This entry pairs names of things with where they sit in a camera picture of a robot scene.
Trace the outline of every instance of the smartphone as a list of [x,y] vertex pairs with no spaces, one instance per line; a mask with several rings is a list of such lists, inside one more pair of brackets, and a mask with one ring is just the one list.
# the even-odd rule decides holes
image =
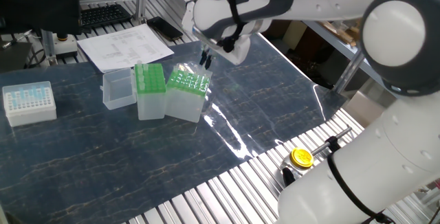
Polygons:
[[146,23],[169,41],[174,41],[183,36],[183,34],[179,30],[177,30],[161,17],[154,17],[147,20]]

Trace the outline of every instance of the marble pattern surface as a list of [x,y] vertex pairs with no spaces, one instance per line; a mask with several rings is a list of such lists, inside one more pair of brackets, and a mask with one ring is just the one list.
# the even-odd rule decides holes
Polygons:
[[[200,42],[171,47],[198,61]],[[58,118],[11,128],[0,111],[0,202],[24,223],[121,224],[331,117],[344,99],[315,85],[259,36],[247,60],[217,59],[198,124],[107,110],[90,63],[0,75],[49,80]]]

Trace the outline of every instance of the white robotic arm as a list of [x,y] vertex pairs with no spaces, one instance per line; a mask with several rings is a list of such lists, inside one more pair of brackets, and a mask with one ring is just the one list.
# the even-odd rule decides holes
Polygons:
[[234,64],[245,59],[249,35],[272,19],[363,16],[368,62],[390,91],[411,96],[286,187],[277,224],[365,223],[371,216],[391,223],[376,213],[440,177],[440,0],[196,0],[188,11],[193,32]]
[[237,0],[236,17],[243,23],[237,32],[237,20],[228,0],[197,0],[188,5],[184,27],[214,51],[238,65],[245,60],[249,34],[265,31],[272,19],[345,20],[362,17],[373,0]]

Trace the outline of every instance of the yellow cap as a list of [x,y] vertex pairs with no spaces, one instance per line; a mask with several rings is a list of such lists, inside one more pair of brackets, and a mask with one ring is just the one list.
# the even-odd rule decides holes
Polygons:
[[290,152],[290,161],[301,169],[309,169],[314,164],[314,157],[305,149],[294,148]]

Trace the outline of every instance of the paper document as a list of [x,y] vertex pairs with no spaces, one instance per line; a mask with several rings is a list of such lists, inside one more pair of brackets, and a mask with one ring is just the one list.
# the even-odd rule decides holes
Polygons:
[[133,67],[138,61],[151,63],[174,54],[147,25],[87,38],[78,44],[102,73]]

